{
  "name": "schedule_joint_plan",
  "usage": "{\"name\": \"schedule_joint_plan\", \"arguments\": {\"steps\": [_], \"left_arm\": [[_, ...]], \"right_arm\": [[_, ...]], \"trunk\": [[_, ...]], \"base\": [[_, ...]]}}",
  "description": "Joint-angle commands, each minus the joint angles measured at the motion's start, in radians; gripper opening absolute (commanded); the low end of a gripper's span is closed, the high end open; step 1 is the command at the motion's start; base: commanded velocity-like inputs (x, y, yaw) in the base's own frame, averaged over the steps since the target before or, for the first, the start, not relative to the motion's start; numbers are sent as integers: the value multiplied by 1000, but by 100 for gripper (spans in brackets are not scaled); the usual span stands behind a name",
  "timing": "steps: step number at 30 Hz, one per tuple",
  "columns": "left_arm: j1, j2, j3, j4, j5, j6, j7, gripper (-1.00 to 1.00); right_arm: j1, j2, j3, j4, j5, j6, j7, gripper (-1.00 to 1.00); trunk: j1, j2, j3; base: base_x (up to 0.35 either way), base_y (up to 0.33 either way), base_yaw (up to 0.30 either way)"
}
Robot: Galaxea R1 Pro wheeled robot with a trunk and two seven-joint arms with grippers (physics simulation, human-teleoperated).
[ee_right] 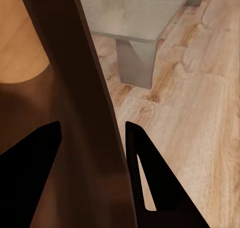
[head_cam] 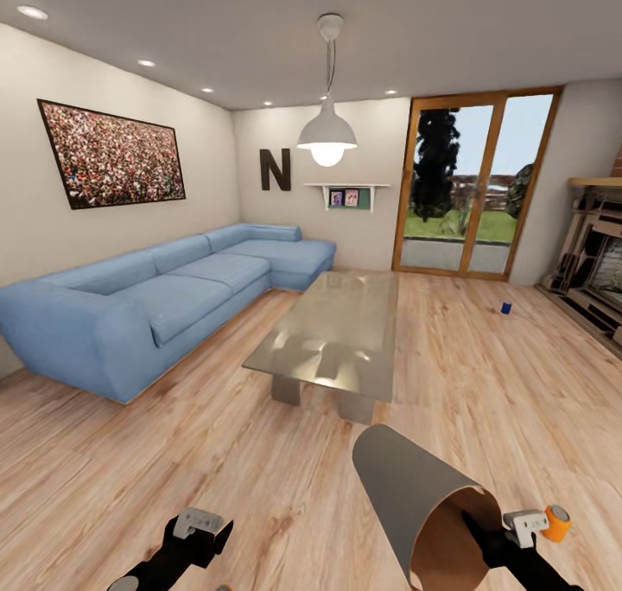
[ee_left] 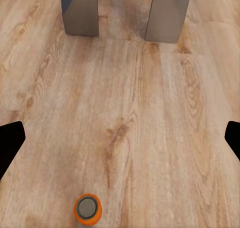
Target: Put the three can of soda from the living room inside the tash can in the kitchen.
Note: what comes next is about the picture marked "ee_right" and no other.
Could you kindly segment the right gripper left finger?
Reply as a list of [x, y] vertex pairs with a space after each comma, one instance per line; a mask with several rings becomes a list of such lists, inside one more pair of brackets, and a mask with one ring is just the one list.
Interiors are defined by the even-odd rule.
[[62, 141], [45, 124], [0, 155], [0, 228], [29, 228]]

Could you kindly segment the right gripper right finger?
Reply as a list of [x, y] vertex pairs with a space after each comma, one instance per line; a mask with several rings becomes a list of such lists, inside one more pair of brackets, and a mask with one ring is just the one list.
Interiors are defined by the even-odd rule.
[[[210, 228], [140, 125], [130, 121], [125, 123], [125, 147], [137, 228]], [[145, 207], [137, 155], [156, 211]]]

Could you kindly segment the trash can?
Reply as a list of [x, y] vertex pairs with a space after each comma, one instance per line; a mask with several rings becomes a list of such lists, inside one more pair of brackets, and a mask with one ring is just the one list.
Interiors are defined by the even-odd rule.
[[138, 228], [81, 0], [0, 0], [0, 155], [56, 121], [62, 140], [29, 228]]

